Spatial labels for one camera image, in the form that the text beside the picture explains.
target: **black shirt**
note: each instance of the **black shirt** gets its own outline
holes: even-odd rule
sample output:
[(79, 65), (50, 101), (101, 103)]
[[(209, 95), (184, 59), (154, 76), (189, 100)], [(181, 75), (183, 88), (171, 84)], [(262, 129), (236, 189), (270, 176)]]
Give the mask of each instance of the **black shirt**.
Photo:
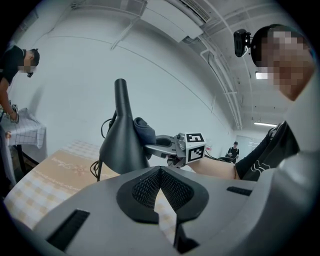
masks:
[(238, 148), (234, 148), (234, 147), (230, 147), (228, 153), (231, 153), (231, 157), (233, 158), (232, 162), (236, 162), (236, 156), (239, 155), (239, 149)]
[(242, 180), (257, 181), (261, 172), (276, 168), (280, 162), (300, 151), (286, 122), (268, 131), (261, 143), (248, 156), (235, 164)]
[(9, 85), (12, 79), (18, 72), (18, 66), (24, 65), (24, 50), (17, 46), (13, 46), (10, 50), (7, 50), (0, 60), (0, 81), (5, 78)]

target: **man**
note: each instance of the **man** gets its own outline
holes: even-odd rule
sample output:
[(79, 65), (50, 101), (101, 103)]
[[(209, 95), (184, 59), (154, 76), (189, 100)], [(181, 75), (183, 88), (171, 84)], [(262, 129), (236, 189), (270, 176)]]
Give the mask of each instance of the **man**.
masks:
[[(309, 135), (317, 134), (317, 125), (310, 127), (312, 132), (306, 130), (308, 122), (317, 124), (319, 121), (307, 120), (308, 112), (313, 111), (319, 104), (316, 93), (312, 93), (312, 90), (318, 92), (319, 86), (311, 82), (305, 89), (310, 80), (314, 81), (313, 73), (316, 68), (306, 39), (287, 26), (266, 26), (259, 29), (252, 39), (251, 57), (254, 64), (260, 67), (263, 73), (267, 73), (269, 82), (289, 100), (297, 101), (292, 106), (294, 111), (289, 109), (287, 115), (291, 116), (287, 116), (287, 121), (272, 128), (263, 141), (235, 165), (204, 158), (189, 164), (196, 173), (224, 179), (257, 181), (262, 172), (277, 167), (283, 159), (300, 151), (294, 134), (299, 135), (299, 145), (303, 150), (318, 147), (318, 144), (313, 142), (316, 139)], [(309, 106), (310, 102), (316, 106), (312, 108)]]
[(237, 158), (239, 157), (239, 149), (237, 148), (238, 142), (233, 143), (233, 147), (230, 147), (228, 150), (228, 157), (233, 158), (232, 163), (236, 163)]
[(11, 46), (0, 60), (0, 105), (12, 120), (17, 120), (18, 114), (11, 108), (7, 89), (18, 71), (32, 73), (39, 64), (40, 55), (37, 49), (24, 50)]

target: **ceiling light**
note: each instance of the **ceiling light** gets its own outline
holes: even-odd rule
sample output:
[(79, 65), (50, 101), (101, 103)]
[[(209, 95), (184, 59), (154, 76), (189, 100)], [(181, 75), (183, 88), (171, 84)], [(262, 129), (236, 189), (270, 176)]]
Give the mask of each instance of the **ceiling light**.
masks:
[(272, 124), (272, 123), (264, 123), (264, 122), (254, 122), (255, 125), (257, 126), (271, 126), (271, 127), (276, 127), (276, 124)]
[(255, 72), (256, 79), (268, 79), (268, 73), (261, 73), (259, 71)]

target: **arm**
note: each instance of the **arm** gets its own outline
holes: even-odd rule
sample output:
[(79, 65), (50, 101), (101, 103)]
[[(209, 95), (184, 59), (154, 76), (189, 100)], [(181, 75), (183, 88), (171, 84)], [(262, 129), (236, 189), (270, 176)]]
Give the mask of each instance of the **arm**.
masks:
[[(9, 87), (9, 83), (7, 79), (3, 77), (0, 82), (0, 105), (3, 107), (3, 110), (6, 113), (10, 114), (12, 113), (13, 109), (9, 104), (8, 93), (7, 93), (8, 87)], [(10, 116), (14, 120), (17, 118), (17, 114), (15, 112), (12, 113)]]
[(233, 163), (202, 158), (188, 164), (197, 174), (215, 176), (228, 180), (239, 180), (236, 167)]

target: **table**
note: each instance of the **table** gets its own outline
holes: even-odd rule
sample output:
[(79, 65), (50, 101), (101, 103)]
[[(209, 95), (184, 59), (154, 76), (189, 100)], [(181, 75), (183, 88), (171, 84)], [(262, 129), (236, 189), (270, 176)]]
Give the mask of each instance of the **table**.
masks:
[[(100, 146), (80, 140), (56, 151), (38, 164), (4, 199), (12, 217), (34, 228), (51, 209), (96, 182), (90, 166), (99, 159)], [(102, 165), (101, 180), (119, 174)], [(154, 211), (159, 214), (159, 228), (174, 243), (177, 215), (160, 191)]]
[(15, 185), (16, 178), (9, 146), (16, 146), (19, 163), (23, 174), (27, 174), (23, 159), (21, 145), (35, 145), (40, 149), (44, 143), (46, 127), (41, 124), (27, 108), (19, 110), (19, 123), (11, 122), (8, 118), (2, 117), (1, 129), (1, 154), (4, 170), (11, 183)]

